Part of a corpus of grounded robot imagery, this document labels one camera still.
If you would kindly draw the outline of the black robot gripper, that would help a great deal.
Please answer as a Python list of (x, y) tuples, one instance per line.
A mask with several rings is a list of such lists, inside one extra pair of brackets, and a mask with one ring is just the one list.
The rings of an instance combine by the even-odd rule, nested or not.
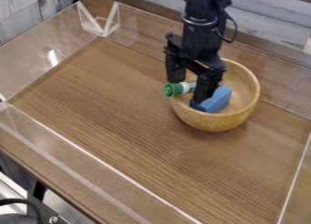
[(214, 33), (183, 36), (167, 33), (166, 38), (167, 80), (170, 83), (183, 82), (190, 69), (198, 75), (194, 100), (200, 104), (213, 97), (223, 81), (227, 69), (219, 56), (223, 41)]

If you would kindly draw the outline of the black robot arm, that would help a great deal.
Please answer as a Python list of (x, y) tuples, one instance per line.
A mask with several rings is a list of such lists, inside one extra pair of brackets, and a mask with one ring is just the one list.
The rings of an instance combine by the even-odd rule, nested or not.
[(233, 0), (184, 0), (183, 34), (167, 33), (166, 69), (170, 83), (183, 82), (187, 70), (196, 75), (194, 100), (198, 104), (213, 97), (223, 81), (227, 65), (219, 56), (223, 42), (237, 36), (225, 36), (226, 22), (237, 24), (226, 8)]

